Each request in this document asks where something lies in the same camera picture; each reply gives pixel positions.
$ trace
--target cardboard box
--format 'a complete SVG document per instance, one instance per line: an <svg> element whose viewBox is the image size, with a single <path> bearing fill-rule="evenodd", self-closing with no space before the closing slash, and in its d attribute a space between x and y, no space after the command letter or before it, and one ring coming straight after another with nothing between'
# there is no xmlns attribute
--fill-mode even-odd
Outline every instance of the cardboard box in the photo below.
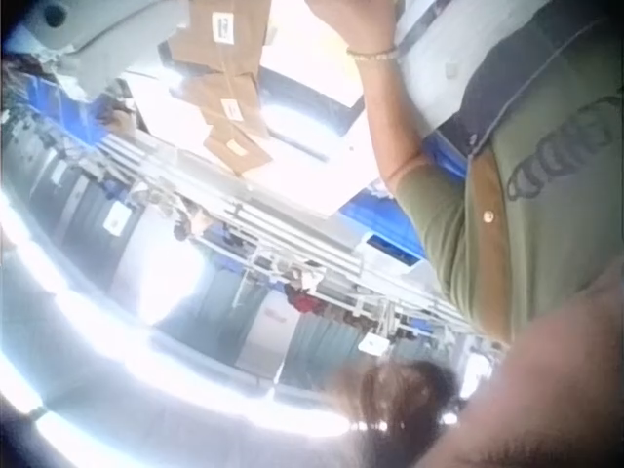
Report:
<svg viewBox="0 0 624 468"><path fill-rule="evenodd" d="M233 125L214 126L204 145L237 176L272 161L262 148Z"/></svg>
<svg viewBox="0 0 624 468"><path fill-rule="evenodd" d="M213 73L188 78L180 87L181 99L198 106L210 125L233 124L248 135L268 137L251 74Z"/></svg>
<svg viewBox="0 0 624 468"><path fill-rule="evenodd" d="M190 25L169 40L172 58L228 75L256 75L271 0L191 0Z"/></svg>

